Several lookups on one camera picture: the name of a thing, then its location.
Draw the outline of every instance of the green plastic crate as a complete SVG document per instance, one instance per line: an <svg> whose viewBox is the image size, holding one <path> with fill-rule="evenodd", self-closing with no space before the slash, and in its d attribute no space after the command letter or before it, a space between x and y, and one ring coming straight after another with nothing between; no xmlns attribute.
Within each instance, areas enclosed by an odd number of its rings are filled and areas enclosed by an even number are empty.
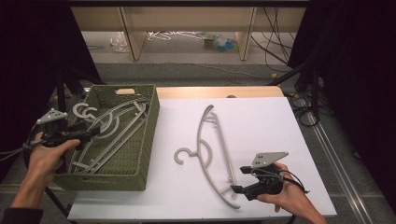
<svg viewBox="0 0 396 224"><path fill-rule="evenodd" d="M120 89L133 89L134 94L116 94ZM160 102L154 85L94 85L91 87L84 103L96 107L97 111L90 111L97 118L109 109L122 103L148 98L148 119L137 129L136 133L103 165L95 174L59 174L54 183L67 190L129 190L142 191L146 189L149 159L154 138ZM134 116L127 114L120 116L120 127L112 136L118 135L123 127ZM92 141L90 149L84 156L84 164L97 157L98 153L109 145L114 137ZM71 153L66 156L70 163Z"/></svg>

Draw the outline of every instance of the black cable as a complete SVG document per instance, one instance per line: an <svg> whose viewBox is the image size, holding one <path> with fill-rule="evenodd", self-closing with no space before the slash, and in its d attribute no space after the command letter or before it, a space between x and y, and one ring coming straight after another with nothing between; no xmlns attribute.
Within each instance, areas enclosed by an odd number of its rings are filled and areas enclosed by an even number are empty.
<svg viewBox="0 0 396 224"><path fill-rule="evenodd" d="M93 50L93 49L104 49L105 46L101 45L87 45L88 50Z"/></svg>
<svg viewBox="0 0 396 224"><path fill-rule="evenodd" d="M270 40L270 39L264 34L264 32L262 32L262 36L263 36L265 39L267 39L268 41L270 41L271 44L275 44L275 45L283 46L284 48L287 48L287 49L291 49L291 47L289 47L289 46L282 45L282 44L277 43L277 42L275 42L275 41L273 41L273 40Z"/></svg>
<svg viewBox="0 0 396 224"><path fill-rule="evenodd" d="M261 44L259 44L256 39L254 39L254 37L252 36L251 39L259 46L260 49L263 49L265 52L271 54L271 56L273 56L274 58L280 60L283 64L288 64L288 62L284 61L283 59L279 58L278 56L276 56L273 52L269 51L268 49L265 49Z"/></svg>
<svg viewBox="0 0 396 224"><path fill-rule="evenodd" d="M271 38L272 38L272 34L275 34L277 40L279 41L279 43L280 43L280 45L281 45L281 49L282 49L283 55L285 56L285 59L288 60L288 59L289 59L289 54L286 52L285 48L283 47L282 41L281 41L281 39L280 39L279 26L278 26L278 24L277 24L277 12L278 12L278 7L275 7L275 20L274 20L274 24L271 22L271 19L269 18L268 13L267 13L265 7L264 7L263 9L264 9L265 16L266 16L267 20L269 21L270 26L271 26L271 29L272 29L272 33L271 33L270 40L271 40Z"/></svg>
<svg viewBox="0 0 396 224"><path fill-rule="evenodd" d="M291 33L289 33L289 34L290 34L291 38L293 39L293 41L296 40L296 38Z"/></svg>
<svg viewBox="0 0 396 224"><path fill-rule="evenodd" d="M279 8L276 7L276 8L275 8L275 21L274 21L274 28L276 27L275 33L276 33L277 40L279 41L280 46L281 46L281 48L282 48L283 55L285 56L286 60L289 60L290 56L289 56L289 54L286 52L285 47L284 47L284 45L282 44L282 40L281 40L281 38L280 38L279 25L278 25L278 23L277 23L277 12L278 12L278 10L279 10Z"/></svg>

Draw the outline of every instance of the cable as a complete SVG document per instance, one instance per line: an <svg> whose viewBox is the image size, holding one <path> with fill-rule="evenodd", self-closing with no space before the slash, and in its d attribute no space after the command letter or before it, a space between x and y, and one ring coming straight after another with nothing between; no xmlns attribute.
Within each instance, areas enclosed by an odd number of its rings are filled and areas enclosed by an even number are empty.
<svg viewBox="0 0 396 224"><path fill-rule="evenodd" d="M286 46L286 45L283 45L283 44L281 44L281 43L277 43L277 42L275 42L275 41L273 41L273 40L270 40L270 39L264 34L264 32L262 32L262 36L263 36L265 39L267 39L268 41L270 41L272 44L279 45L279 46L281 46L281 47L283 47L283 48L291 49L291 47L289 47L289 46Z"/></svg>
<svg viewBox="0 0 396 224"><path fill-rule="evenodd" d="M104 49L105 46L103 45L87 45L88 50L93 50L93 49Z"/></svg>
<svg viewBox="0 0 396 224"><path fill-rule="evenodd" d="M271 54L271 56L273 56L274 58L280 60L283 64L288 64L288 62L284 61L283 59L279 58L278 56L276 56L273 52L268 50L267 48L264 48L261 44L259 44L259 42L256 41L256 39L254 39L253 36L251 36L251 39L259 46L260 49L263 49L265 52Z"/></svg>
<svg viewBox="0 0 396 224"><path fill-rule="evenodd" d="M252 74L245 73L245 72L230 71L230 70L226 70L226 69L223 69L223 68L220 68L220 67L216 67L216 66L203 65L203 64L200 64L200 63L193 63L193 64L195 64L197 66L205 67L205 68L214 68L214 69L218 69L218 70L223 71L223 72L228 72L228 73L233 73L233 74L241 74L241 75L246 75L246 76L249 76L249 77L264 78L264 77L257 77L257 76L254 76Z"/></svg>
<svg viewBox="0 0 396 224"><path fill-rule="evenodd" d="M269 16L268 16L268 14L267 14L267 11L265 10L265 7L264 7L263 9L264 9L264 12L265 12L265 16L267 17L268 21L270 22L270 25L271 25L271 28L272 28L272 34L275 34L275 36L277 37L277 40L278 40L279 43L280 43L280 46L281 46L283 55L285 56L285 59L286 59L286 60L289 60L289 57L290 57L290 56L289 56L289 54L286 52L286 50L285 50L285 48L284 48L284 45L282 44L282 40L281 40L281 38L280 38L279 26L278 26L278 24L277 24L277 12L278 12L278 7L275 7L275 8L274 8L274 10L275 10L275 20L274 20L274 24L272 24L272 22L271 22L271 20L270 20L270 18L269 18Z"/></svg>

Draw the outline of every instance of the person's right hand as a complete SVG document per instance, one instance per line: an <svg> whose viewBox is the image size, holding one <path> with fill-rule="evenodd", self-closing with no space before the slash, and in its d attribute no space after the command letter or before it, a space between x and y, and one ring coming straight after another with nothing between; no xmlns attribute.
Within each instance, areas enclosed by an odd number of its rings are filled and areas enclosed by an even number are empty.
<svg viewBox="0 0 396 224"><path fill-rule="evenodd" d="M282 163L275 162L275 165L280 170L288 171L288 167ZM292 179L292 176L287 172L284 173L284 176ZM283 208L297 217L306 219L310 223L326 223L324 217L309 201L305 193L298 186L288 181L283 181L283 189L279 194L261 194L257 197L257 200L264 203L273 203L276 212Z"/></svg>

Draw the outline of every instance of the floor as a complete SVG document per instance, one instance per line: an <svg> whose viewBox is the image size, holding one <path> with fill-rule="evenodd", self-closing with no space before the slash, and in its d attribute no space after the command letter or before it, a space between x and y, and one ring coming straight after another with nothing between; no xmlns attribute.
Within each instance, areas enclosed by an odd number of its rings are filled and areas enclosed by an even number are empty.
<svg viewBox="0 0 396 224"><path fill-rule="evenodd" d="M232 33L212 33L235 40ZM254 39L276 57L265 54L252 42L246 61L239 59L235 49L220 52L216 47L205 46L202 40L184 35L160 36L147 40L138 61L132 62L127 52L116 52L110 46L117 39L117 33L83 33L99 74L107 84L153 83L157 86L253 86L266 85L290 69L279 59L287 60L281 47L269 43L265 37L270 33L254 33ZM292 47L295 34L280 34L282 44ZM280 85L284 93L294 94L293 77ZM290 97L290 106L297 113L301 106L309 103L309 92L301 98ZM325 94L320 95L320 122L307 127L312 116L296 114L305 142L318 167L319 174L332 199L337 216L326 217L328 223L396 223L396 216L364 164L355 156L353 146L332 115L326 104ZM0 186L0 210L12 201L18 185L25 174L21 158L18 158ZM51 186L63 204L72 204L75 192L63 191ZM42 222L68 223L67 219L45 196L45 210ZM245 223L287 223L286 219L270 219ZM295 223L304 223L297 219Z"/></svg>

